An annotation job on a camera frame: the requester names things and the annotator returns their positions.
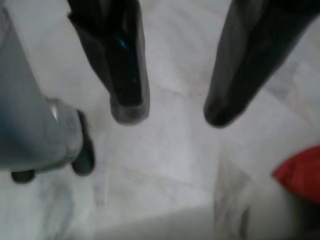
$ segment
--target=red object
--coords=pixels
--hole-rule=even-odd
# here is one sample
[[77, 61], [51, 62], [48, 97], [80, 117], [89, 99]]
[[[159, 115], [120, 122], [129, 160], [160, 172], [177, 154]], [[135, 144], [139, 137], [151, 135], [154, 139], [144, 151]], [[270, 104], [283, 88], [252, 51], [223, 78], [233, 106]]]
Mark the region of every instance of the red object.
[[273, 176], [288, 191], [320, 204], [320, 146], [291, 157]]

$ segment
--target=marble floor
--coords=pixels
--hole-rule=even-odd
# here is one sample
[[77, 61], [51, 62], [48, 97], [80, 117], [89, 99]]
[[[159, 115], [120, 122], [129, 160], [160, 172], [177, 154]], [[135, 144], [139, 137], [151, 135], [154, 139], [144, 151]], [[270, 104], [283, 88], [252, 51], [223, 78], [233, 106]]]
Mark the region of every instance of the marble floor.
[[[320, 19], [247, 112], [218, 130], [206, 124], [203, 105], [229, 4], [141, 0], [151, 110], [128, 127], [111, 116], [109, 94], [67, 19], [67, 1], [7, 1], [43, 93], [86, 113], [97, 166], [89, 177], [67, 166], [22, 186], [1, 172], [1, 239], [214, 239], [215, 182], [226, 158], [263, 196], [250, 239], [281, 239], [296, 229], [288, 193], [270, 174], [320, 143]], [[281, 224], [285, 233], [278, 227], [267, 236]]]

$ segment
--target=white marble floor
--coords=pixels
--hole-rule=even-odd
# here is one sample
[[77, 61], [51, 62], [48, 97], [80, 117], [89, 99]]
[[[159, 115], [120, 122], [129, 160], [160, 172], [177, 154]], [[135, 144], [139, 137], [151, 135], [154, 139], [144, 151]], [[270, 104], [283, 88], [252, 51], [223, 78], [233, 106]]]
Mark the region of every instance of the white marble floor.
[[[141, 0], [151, 112], [128, 127], [111, 116], [67, 1], [7, 4], [43, 93], [87, 114], [97, 166], [86, 178], [66, 167], [24, 186], [1, 172], [1, 239], [213, 239], [219, 160], [228, 157], [277, 202], [270, 173], [320, 143], [319, 20], [247, 112], [217, 130], [202, 110], [230, 1]], [[279, 219], [272, 211], [270, 222]]]

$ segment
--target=red fabric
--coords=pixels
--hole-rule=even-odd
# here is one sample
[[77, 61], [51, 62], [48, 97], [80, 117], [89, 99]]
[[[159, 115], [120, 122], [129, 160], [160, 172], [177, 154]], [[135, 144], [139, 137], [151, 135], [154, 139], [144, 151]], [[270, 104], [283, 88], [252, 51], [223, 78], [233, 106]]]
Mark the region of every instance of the red fabric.
[[290, 192], [320, 204], [320, 146], [291, 157], [273, 176]]

